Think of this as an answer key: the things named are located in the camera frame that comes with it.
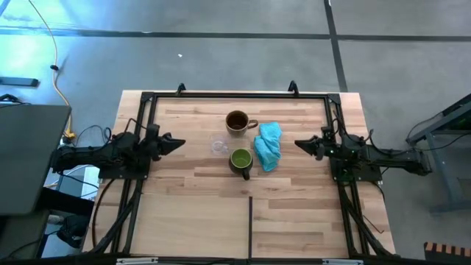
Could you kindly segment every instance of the brown mug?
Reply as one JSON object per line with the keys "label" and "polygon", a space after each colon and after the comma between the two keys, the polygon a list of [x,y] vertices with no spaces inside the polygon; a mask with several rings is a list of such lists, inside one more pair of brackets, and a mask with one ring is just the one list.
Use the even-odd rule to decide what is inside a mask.
{"label": "brown mug", "polygon": [[257,120],[249,120],[249,116],[240,110],[231,111],[226,116],[226,128],[232,136],[243,136],[247,129],[255,128],[257,125]]}

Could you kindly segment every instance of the wooden tabletop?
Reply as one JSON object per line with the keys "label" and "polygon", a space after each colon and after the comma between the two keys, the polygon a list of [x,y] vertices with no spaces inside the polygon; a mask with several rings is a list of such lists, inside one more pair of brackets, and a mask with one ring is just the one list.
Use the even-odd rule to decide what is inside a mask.
{"label": "wooden tabletop", "polygon": [[[136,118],[142,91],[123,91],[113,133]],[[341,93],[347,131],[367,135],[358,93]],[[231,138],[224,120],[242,110],[261,124],[277,121],[282,158],[272,172],[264,172],[254,156],[251,179],[245,181],[227,166],[232,150],[250,149],[258,127],[242,138]],[[149,108],[144,121],[147,121]],[[316,161],[294,145],[294,140],[321,135],[326,125],[324,103],[317,99],[159,99],[155,123],[160,134],[186,140],[179,149],[153,162],[144,182],[131,253],[138,255],[247,258],[249,196],[253,197],[252,257],[346,258],[347,247],[339,193],[328,159]],[[222,141],[226,152],[214,152]],[[100,193],[105,183],[100,185]],[[116,219],[123,181],[115,181],[97,213],[97,238]],[[394,252],[388,217],[378,188],[359,183],[366,222]],[[125,223],[121,246],[127,232]],[[83,250],[92,248],[91,229]],[[357,250],[358,231],[353,227]]]}

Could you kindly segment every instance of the mug handle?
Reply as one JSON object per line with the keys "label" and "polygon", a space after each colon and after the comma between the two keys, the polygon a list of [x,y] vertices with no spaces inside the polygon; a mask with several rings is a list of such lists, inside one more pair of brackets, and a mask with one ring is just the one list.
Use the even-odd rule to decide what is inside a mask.
{"label": "mug handle", "polygon": [[250,180],[249,170],[244,169],[242,172],[242,177],[244,177],[245,180]]}
{"label": "mug handle", "polygon": [[258,126],[258,121],[257,120],[249,120],[249,124],[254,123],[252,125],[249,125],[247,129],[252,129]]}

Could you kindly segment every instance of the concrete floor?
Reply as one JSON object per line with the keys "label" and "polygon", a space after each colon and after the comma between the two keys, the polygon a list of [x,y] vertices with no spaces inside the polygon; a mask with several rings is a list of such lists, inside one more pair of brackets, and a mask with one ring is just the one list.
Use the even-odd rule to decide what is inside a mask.
{"label": "concrete floor", "polygon": [[[35,1],[56,29],[160,32],[329,33],[322,0]],[[471,35],[466,0],[331,0],[337,32]],[[26,1],[11,1],[0,27],[43,27]],[[58,37],[58,86],[74,129],[112,127],[124,89],[339,91],[330,40]],[[409,129],[470,93],[470,42],[340,41],[348,91],[359,92],[378,146],[405,148]],[[62,104],[51,84],[46,36],[0,35],[0,75],[34,77],[38,88],[1,86],[38,104]],[[81,145],[101,144],[88,132]],[[457,174],[466,174],[460,169]],[[471,211],[431,216],[445,200],[437,174],[385,173],[386,207],[397,253],[424,258],[423,243],[471,247]]]}

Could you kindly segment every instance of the blue cloth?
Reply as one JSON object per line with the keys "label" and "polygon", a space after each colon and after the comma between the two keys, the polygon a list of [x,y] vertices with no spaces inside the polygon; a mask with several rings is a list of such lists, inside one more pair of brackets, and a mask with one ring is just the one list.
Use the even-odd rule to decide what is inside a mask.
{"label": "blue cloth", "polygon": [[260,124],[260,135],[255,136],[254,150],[264,171],[269,172],[278,165],[280,153],[280,125],[277,122]]}

